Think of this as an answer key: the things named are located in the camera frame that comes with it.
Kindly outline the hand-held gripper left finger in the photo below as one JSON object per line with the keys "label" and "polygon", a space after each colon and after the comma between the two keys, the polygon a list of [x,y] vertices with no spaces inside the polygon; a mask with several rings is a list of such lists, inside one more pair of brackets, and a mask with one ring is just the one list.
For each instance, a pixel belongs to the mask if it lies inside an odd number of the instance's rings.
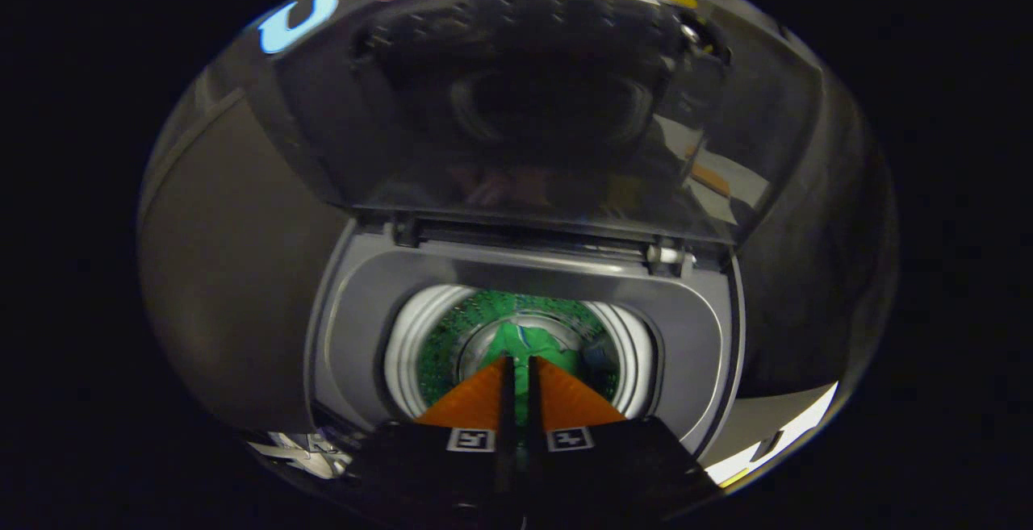
{"label": "hand-held gripper left finger", "polygon": [[514,368],[503,355],[414,420],[385,420],[347,467],[368,516],[512,515]]}

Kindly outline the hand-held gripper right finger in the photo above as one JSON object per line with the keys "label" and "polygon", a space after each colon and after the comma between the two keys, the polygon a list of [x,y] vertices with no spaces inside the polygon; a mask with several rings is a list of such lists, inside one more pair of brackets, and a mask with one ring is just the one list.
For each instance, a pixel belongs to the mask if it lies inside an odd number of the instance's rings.
{"label": "hand-held gripper right finger", "polygon": [[655,415],[628,419],[553,362],[529,365],[521,506],[531,523],[670,523],[705,504],[705,468]]}

